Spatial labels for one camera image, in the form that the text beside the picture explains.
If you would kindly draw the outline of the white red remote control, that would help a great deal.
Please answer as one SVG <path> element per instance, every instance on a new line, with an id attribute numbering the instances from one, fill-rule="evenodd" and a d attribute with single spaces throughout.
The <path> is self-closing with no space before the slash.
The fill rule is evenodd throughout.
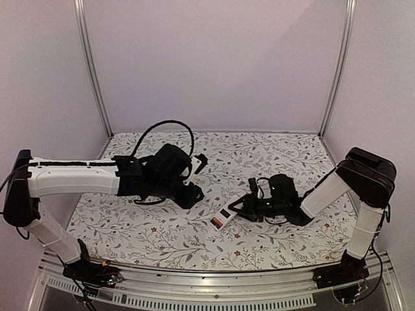
<path id="1" fill-rule="evenodd" d="M 218 209 L 218 211 L 214 214 L 214 216 L 211 217 L 211 219 L 213 217 L 217 218 L 218 220 L 220 220 L 223 223 L 223 227 L 221 229 L 217 229 L 209 220 L 208 224 L 210 224 L 212 226 L 212 228 L 214 228 L 217 231 L 221 231 L 222 229 L 224 229 L 236 216 L 237 216 L 237 212 L 235 211 L 231 211 L 228 209 L 227 205 L 232 201 L 235 200 L 237 198 L 240 198 L 240 196 L 232 196 L 225 204 L 221 205 Z"/>

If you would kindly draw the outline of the orange battery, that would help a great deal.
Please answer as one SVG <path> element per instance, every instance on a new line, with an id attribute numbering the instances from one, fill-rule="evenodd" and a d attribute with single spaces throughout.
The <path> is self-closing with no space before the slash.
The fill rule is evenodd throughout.
<path id="1" fill-rule="evenodd" d="M 210 222 L 217 228 L 217 229 L 221 229 L 223 227 L 223 223 L 218 220 L 217 218 L 212 218 L 210 220 Z"/>

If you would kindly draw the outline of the black battery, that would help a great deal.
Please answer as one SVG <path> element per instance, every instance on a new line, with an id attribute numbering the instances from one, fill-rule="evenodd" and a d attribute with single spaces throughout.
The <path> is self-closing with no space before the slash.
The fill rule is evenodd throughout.
<path id="1" fill-rule="evenodd" d="M 215 225 L 216 227 L 221 227 L 221 226 L 222 226 L 221 222 L 220 222 L 217 218 L 215 218 L 215 217 L 213 217 L 213 218 L 210 220 L 210 222 L 211 222 L 213 225 Z"/>

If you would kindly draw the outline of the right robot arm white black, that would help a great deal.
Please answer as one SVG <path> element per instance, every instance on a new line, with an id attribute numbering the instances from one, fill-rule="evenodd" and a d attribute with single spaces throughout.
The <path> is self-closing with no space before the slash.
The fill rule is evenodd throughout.
<path id="1" fill-rule="evenodd" d="M 250 178 L 250 192 L 231 202 L 228 209 L 251 222 L 283 216 L 288 223 L 305 226 L 346 193 L 359 202 L 357 221 L 345 251 L 346 260 L 335 269 L 340 282 L 359 274 L 362 260 L 379 234 L 383 220 L 390 219 L 390 199 L 397 169 L 393 162 L 353 147 L 345 158 L 313 188 L 298 194 L 294 180 L 285 174 L 267 178 L 270 197 L 260 198 L 257 179 Z"/>

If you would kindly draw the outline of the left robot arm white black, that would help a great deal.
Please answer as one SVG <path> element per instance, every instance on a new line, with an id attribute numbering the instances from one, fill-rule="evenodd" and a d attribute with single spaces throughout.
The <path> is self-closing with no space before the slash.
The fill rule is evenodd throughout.
<path id="1" fill-rule="evenodd" d="M 56 194 L 97 193 L 118 197 L 135 196 L 146 205 L 147 198 L 159 203 L 171 200 L 190 209 L 204 194 L 192 178 L 207 165 L 204 154 L 196 155 L 195 146 L 185 152 L 166 143 L 154 155 L 137 158 L 138 146 L 129 155 L 99 160 L 51 160 L 32 157 L 20 150 L 11 173 L 1 189 L 5 193 L 2 211 L 5 221 L 35 236 L 44 247 L 55 252 L 82 281 L 97 274 L 88 250 L 71 236 L 44 208 L 40 200 Z"/>

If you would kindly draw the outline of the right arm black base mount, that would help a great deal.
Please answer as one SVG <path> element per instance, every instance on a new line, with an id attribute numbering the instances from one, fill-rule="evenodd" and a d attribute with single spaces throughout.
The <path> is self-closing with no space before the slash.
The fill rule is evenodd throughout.
<path id="1" fill-rule="evenodd" d="M 356 259 L 344 253 L 340 262 L 313 270 L 313 281 L 317 288 L 329 288 L 359 281 L 369 276 L 365 259 Z"/>

